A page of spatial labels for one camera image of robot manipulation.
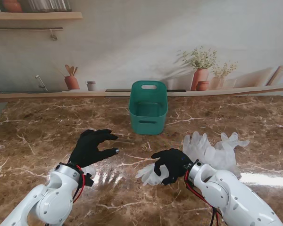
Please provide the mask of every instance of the marble countertop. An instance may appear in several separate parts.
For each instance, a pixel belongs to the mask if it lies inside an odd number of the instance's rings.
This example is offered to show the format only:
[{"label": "marble countertop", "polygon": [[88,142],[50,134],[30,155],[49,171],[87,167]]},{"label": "marble countertop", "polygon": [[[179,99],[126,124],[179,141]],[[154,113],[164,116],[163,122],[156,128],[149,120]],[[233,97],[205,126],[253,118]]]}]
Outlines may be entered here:
[{"label": "marble countertop", "polygon": [[235,150],[241,181],[283,222],[283,97],[170,97],[165,129],[157,136],[134,134],[128,102],[96,97],[8,103],[0,117],[0,223],[33,187],[47,183],[60,161],[68,160],[81,132],[105,128],[119,139],[100,149],[121,152],[95,164],[95,183],[74,204],[67,226],[209,225],[211,209],[185,188],[183,178],[168,186],[142,186],[135,178],[153,163],[154,152],[182,149],[183,137],[194,131],[206,132],[212,143],[221,132],[250,140]]}]

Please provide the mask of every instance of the painted wall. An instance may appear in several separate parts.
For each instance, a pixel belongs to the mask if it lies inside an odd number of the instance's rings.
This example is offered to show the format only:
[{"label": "painted wall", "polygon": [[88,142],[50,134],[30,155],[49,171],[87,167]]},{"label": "painted wall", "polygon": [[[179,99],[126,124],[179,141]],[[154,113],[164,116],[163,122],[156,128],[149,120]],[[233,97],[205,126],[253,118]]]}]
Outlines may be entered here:
[{"label": "painted wall", "polygon": [[137,80],[162,80],[189,89],[191,69],[180,50],[204,45],[222,63],[239,65],[231,77],[283,64],[283,0],[72,0],[83,20],[0,22],[0,27],[54,27],[48,32],[0,31],[0,91],[66,90],[58,68],[79,67],[98,89],[128,89]]}]

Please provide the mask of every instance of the green plastic basket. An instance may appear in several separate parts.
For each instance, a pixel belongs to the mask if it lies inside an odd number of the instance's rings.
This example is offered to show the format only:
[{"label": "green plastic basket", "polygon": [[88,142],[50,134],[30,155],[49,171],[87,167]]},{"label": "green plastic basket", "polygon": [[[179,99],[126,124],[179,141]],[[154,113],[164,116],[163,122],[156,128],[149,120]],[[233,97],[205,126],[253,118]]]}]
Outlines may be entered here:
[{"label": "green plastic basket", "polygon": [[160,81],[135,82],[131,89],[129,110],[135,133],[160,134],[164,130],[168,111],[166,85]]}]

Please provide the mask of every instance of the potted plant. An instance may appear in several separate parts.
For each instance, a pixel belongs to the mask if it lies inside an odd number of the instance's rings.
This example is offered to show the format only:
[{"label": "potted plant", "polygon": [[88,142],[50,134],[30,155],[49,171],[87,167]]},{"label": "potted plant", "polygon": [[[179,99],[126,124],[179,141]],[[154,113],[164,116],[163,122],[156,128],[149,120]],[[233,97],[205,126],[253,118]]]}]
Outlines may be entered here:
[{"label": "potted plant", "polygon": [[[205,51],[203,46],[199,49],[194,49],[191,53],[187,53],[186,51],[183,53],[183,61],[194,69],[197,69],[194,73],[191,91],[196,90],[199,81],[207,81],[208,68],[215,64],[216,53],[216,51],[212,51],[211,49]],[[203,82],[199,87],[201,87],[201,90],[206,90],[208,83]]]},{"label": "potted plant", "polygon": [[223,87],[226,76],[232,71],[236,70],[238,62],[228,64],[225,63],[223,67],[218,65],[213,66],[214,77],[209,84],[209,89],[220,89]]}]

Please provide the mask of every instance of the wooden spoon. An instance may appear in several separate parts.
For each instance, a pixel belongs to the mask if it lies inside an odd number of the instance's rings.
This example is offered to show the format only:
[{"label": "wooden spoon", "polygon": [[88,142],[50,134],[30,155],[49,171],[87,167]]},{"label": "wooden spoon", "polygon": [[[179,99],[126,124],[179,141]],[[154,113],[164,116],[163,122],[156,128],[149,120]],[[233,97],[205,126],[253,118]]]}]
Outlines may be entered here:
[{"label": "wooden spoon", "polygon": [[65,68],[66,68],[66,70],[68,71],[68,73],[70,74],[70,76],[71,76],[71,73],[70,73],[70,67],[69,67],[69,65],[65,65]]},{"label": "wooden spoon", "polygon": [[69,73],[70,73],[70,76],[73,76],[73,75],[74,75],[74,70],[75,70],[75,67],[72,66],[72,67],[70,68],[70,72],[69,72]]},{"label": "wooden spoon", "polygon": [[75,68],[74,75],[75,75],[76,71],[77,71],[77,67]]}]

